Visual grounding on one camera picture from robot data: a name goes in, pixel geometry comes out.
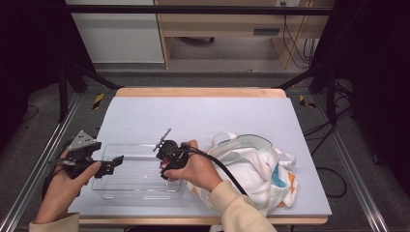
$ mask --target blue patch on cloth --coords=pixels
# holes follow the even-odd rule
[[[278,164],[275,167],[274,173],[272,173],[271,180],[272,180],[272,184],[274,186],[277,186],[277,187],[280,187],[280,188],[285,188],[286,187],[286,183],[279,178],[279,165]]]

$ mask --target desk leg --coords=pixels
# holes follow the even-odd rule
[[[287,225],[287,232],[293,232],[294,228],[295,228],[294,225]]]

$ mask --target person's left hand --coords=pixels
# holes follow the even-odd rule
[[[67,153],[65,151],[61,158],[64,158]],[[88,183],[101,165],[100,161],[94,162],[81,175],[72,180],[62,169],[63,165],[58,164],[34,223],[46,224],[65,218],[70,205],[78,196],[82,186]]]

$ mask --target yellow and black tape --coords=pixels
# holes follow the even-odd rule
[[[102,100],[103,100],[103,94],[98,94],[96,97],[96,101],[93,104],[93,109],[98,109]]]
[[[314,103],[307,103],[307,102],[305,101],[305,97],[304,97],[303,95],[299,95],[299,104],[300,104],[300,105],[305,105],[305,106],[307,106],[307,107],[309,107],[309,108],[316,108],[316,104],[314,104]]]

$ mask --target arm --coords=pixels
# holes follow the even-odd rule
[[[79,215],[69,215],[68,209],[78,196],[82,186],[88,183],[101,165],[99,161],[93,163],[74,180],[66,174],[61,164],[57,165],[36,219],[30,223],[29,231],[57,231],[55,228],[58,227],[58,231],[76,232]]]
[[[193,148],[195,140],[188,143]],[[239,194],[229,181],[223,181],[209,159],[192,154],[187,165],[178,170],[167,170],[165,176],[185,179],[195,186],[211,192],[209,201],[221,214],[225,232],[231,231],[276,231],[274,226],[260,214],[251,199]]]

